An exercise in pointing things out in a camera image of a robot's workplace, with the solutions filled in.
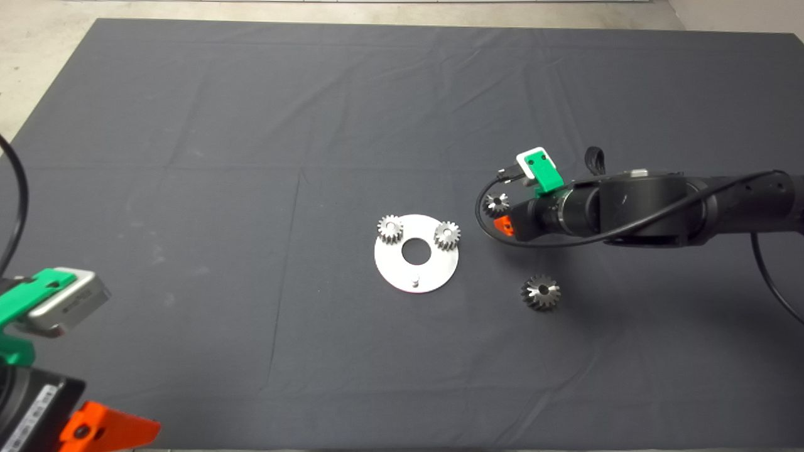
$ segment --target circular metal plate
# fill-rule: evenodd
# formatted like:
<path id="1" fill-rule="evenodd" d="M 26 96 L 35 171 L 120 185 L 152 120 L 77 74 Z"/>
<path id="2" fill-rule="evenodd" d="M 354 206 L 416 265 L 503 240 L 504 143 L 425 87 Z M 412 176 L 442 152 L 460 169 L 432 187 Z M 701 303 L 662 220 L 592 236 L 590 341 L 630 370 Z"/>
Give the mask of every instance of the circular metal plate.
<path id="1" fill-rule="evenodd" d="M 379 274 L 392 286 L 405 292 L 423 294 L 443 286 L 457 268 L 457 248 L 439 249 L 433 236 L 440 221 L 426 215 L 406 215 L 402 220 L 402 240 L 385 244 L 379 237 L 374 243 L 374 262 Z M 402 245 L 411 239 L 422 239 L 430 246 L 430 259 L 414 265 L 402 256 Z"/>

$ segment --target aluminum disc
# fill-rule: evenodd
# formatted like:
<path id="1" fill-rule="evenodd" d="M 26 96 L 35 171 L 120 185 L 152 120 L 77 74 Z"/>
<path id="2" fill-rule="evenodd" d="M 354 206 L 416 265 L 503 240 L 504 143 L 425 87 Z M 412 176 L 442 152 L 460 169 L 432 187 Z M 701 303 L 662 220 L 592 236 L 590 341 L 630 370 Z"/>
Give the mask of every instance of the aluminum disc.
<path id="1" fill-rule="evenodd" d="M 374 243 L 374 262 L 379 274 L 392 286 L 412 294 L 423 294 L 443 286 L 457 268 L 457 248 L 444 250 L 433 239 L 441 222 L 426 215 L 405 215 L 400 220 L 404 226 L 402 240 L 386 244 L 379 237 Z M 402 246 L 411 239 L 422 239 L 430 247 L 430 258 L 421 265 L 406 261 Z"/>

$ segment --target black cable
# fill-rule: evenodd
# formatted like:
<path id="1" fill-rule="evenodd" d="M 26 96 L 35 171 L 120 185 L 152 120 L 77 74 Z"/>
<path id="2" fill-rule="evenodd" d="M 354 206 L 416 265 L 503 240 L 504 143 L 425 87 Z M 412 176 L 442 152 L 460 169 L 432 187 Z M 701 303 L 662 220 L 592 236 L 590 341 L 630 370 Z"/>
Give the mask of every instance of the black cable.
<path id="1" fill-rule="evenodd" d="M 2 253 L 2 257 L 0 257 L 0 277 L 2 277 L 6 273 L 9 263 L 11 263 L 14 252 L 17 251 L 17 245 L 19 245 L 19 240 L 23 236 L 25 221 L 28 218 L 28 178 L 25 176 L 23 163 L 19 161 L 17 153 L 14 152 L 14 148 L 11 147 L 1 134 L 0 148 L 2 148 L 3 154 L 8 158 L 9 163 L 11 163 L 11 168 L 14 170 L 14 177 L 17 179 L 18 193 L 17 220 L 14 222 L 14 229 L 11 231 L 11 237 L 6 244 L 6 249 Z"/>
<path id="2" fill-rule="evenodd" d="M 603 154 L 603 149 L 597 146 L 587 148 L 584 162 L 592 175 L 602 176 L 605 174 L 605 154 Z"/>
<path id="3" fill-rule="evenodd" d="M 493 239 L 499 240 L 499 241 L 503 242 L 504 244 L 509 244 L 511 246 L 515 246 L 515 247 L 519 247 L 519 248 L 566 248 L 566 247 L 570 247 L 570 246 L 581 246 L 583 244 L 592 244 L 592 243 L 603 241 L 603 240 L 613 239 L 613 238 L 616 238 L 617 236 L 620 236 L 621 234 L 631 232 L 631 231 L 634 231 L 636 229 L 644 228 L 648 224 L 651 224 L 651 223 L 654 223 L 656 221 L 659 221 L 662 218 L 664 218 L 666 216 L 673 215 L 676 212 L 680 212 L 684 208 L 687 208 L 687 207 L 691 206 L 694 203 L 697 203 L 697 202 L 699 202 L 701 200 L 704 200 L 704 199 L 708 198 L 709 196 L 712 196 L 712 195 L 714 195 L 716 193 L 719 193 L 719 192 L 721 192 L 723 190 L 726 190 L 727 188 L 730 188 L 730 187 L 732 187 L 734 185 L 737 185 L 738 183 L 746 183 L 748 181 L 754 180 L 754 179 L 759 178 L 761 176 L 769 175 L 769 174 L 777 173 L 777 172 L 782 172 L 782 171 L 779 171 L 779 170 L 761 171 L 761 172 L 758 172 L 758 173 L 752 173 L 750 175 L 745 175 L 745 176 L 742 176 L 742 177 L 739 177 L 739 178 L 731 179 L 726 183 L 721 183 L 720 185 L 717 185 L 717 186 L 714 186 L 714 187 L 704 188 L 703 190 L 698 191 L 693 195 L 686 196 L 686 197 L 684 197 L 684 198 L 682 198 L 682 199 L 680 199 L 680 200 L 678 200 L 678 201 L 676 201 L 676 202 L 674 202 L 674 203 L 672 203 L 672 204 L 670 204 L 670 205 L 668 205 L 668 206 L 666 206 L 664 208 L 661 208 L 661 209 L 657 210 L 656 212 L 654 212 L 654 213 L 652 213 L 652 214 L 650 214 L 650 215 L 648 215 L 646 217 L 643 217 L 643 218 L 641 218 L 639 220 L 634 220 L 634 221 L 632 221 L 632 222 L 630 222 L 628 224 L 623 224 L 620 227 L 611 229 L 611 230 L 606 231 L 606 232 L 601 232 L 600 234 L 596 234 L 594 236 L 584 237 L 583 239 L 579 239 L 579 240 L 572 240 L 572 241 L 565 241 L 565 242 L 555 242 L 555 241 L 553 241 L 553 242 L 543 242 L 543 243 L 538 243 L 538 242 L 535 242 L 535 243 L 534 242 L 521 243 L 521 242 L 514 242 L 514 241 L 510 241 L 510 240 L 505 240 L 502 237 L 497 236 L 496 233 L 494 233 L 486 225 L 486 223 L 483 222 L 483 218 L 481 216 L 482 201 L 483 201 L 483 196 L 486 194 L 487 191 L 489 191 L 495 184 L 500 183 L 500 182 L 505 182 L 504 180 L 500 181 L 500 180 L 495 179 L 495 180 L 489 182 L 483 188 L 483 190 L 480 192 L 480 195 L 478 196 L 478 201 L 475 204 L 474 216 L 475 216 L 475 219 L 478 221 L 478 224 L 480 225 L 480 228 L 483 230 L 483 232 L 486 233 L 487 236 L 489 236 L 489 237 L 491 237 Z"/>
<path id="4" fill-rule="evenodd" d="M 770 273 L 768 273 L 768 268 L 765 267 L 765 259 L 762 258 L 762 251 L 759 247 L 759 236 L 756 232 L 751 232 L 751 249 L 754 251 L 754 259 L 757 260 L 757 267 L 759 267 L 759 273 L 762 274 L 762 279 L 765 280 L 765 284 L 770 289 L 770 293 L 781 303 L 781 306 L 787 310 L 790 315 L 792 315 L 799 323 L 804 325 L 804 318 L 793 308 L 790 303 L 785 300 L 785 297 L 781 295 L 779 289 L 776 287 L 776 284 L 773 283 L 773 279 L 770 277 Z"/>

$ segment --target metal gear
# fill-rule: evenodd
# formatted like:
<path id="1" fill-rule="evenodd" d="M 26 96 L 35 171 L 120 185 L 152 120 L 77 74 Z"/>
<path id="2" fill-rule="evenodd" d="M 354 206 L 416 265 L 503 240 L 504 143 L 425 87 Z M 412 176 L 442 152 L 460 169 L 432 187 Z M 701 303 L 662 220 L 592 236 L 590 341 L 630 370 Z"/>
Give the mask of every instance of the metal gear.
<path id="1" fill-rule="evenodd" d="M 394 244 L 402 238 L 404 225 L 402 220 L 395 215 L 386 215 L 377 224 L 379 238 L 386 244 Z"/>
<path id="2" fill-rule="evenodd" d="M 505 193 L 489 193 L 483 198 L 483 211 L 491 218 L 499 218 L 508 212 L 511 202 Z"/>
<path id="3" fill-rule="evenodd" d="M 452 221 L 442 221 L 436 228 L 433 239 L 440 249 L 454 249 L 461 239 L 461 229 Z"/>
<path id="4" fill-rule="evenodd" d="M 537 275 L 525 281 L 525 285 L 522 286 L 522 297 L 531 309 L 546 311 L 556 308 L 561 299 L 561 292 L 556 280 L 547 275 Z"/>

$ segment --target green gripper mount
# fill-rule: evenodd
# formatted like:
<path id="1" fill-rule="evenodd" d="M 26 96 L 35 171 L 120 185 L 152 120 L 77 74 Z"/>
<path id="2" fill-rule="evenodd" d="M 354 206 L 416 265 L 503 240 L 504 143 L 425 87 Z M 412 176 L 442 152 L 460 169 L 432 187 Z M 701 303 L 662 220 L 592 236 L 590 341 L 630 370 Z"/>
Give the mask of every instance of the green gripper mount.
<path id="1" fill-rule="evenodd" d="M 30 366 L 36 357 L 30 340 L 6 334 L 8 324 L 75 280 L 76 275 L 72 273 L 44 269 L 0 295 L 0 358 L 6 364 Z"/>
<path id="2" fill-rule="evenodd" d="M 544 196 L 564 185 L 564 180 L 556 170 L 556 164 L 542 147 L 531 149 L 516 156 L 525 175 L 536 182 L 535 195 Z"/>

